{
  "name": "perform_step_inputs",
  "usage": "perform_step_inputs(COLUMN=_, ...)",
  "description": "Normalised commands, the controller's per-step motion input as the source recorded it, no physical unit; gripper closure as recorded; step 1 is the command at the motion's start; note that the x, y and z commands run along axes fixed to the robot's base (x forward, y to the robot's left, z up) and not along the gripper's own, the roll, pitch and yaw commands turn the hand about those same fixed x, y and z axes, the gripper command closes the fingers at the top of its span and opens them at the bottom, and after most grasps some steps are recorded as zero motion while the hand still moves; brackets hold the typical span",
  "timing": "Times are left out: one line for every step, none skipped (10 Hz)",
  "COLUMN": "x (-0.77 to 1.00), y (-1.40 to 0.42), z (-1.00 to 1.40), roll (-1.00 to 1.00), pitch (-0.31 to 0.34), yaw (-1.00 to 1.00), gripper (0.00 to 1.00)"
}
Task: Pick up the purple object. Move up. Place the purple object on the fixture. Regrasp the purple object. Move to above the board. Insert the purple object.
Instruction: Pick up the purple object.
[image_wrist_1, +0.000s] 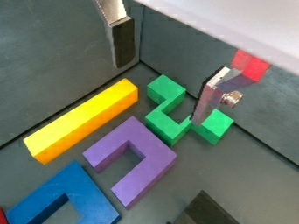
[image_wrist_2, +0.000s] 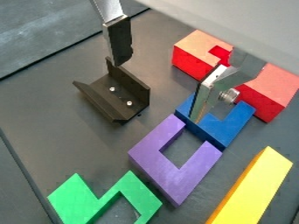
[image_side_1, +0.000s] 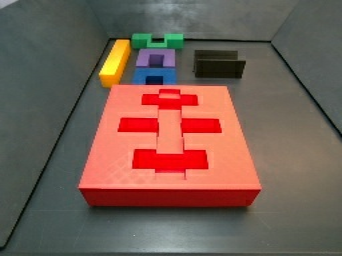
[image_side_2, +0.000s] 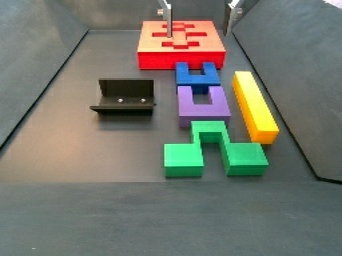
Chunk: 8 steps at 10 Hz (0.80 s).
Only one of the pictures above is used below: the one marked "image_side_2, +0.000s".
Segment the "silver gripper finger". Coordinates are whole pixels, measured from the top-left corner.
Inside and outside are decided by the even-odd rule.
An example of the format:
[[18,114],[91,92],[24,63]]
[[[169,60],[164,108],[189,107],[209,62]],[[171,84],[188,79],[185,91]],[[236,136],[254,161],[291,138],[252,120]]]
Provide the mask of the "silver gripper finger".
[[167,22],[167,37],[172,37],[172,6],[167,0],[157,0],[160,8],[157,9],[157,15],[163,17]]
[[227,29],[225,34],[229,34],[233,22],[236,21],[239,15],[241,14],[241,3],[243,0],[231,0],[227,4]]

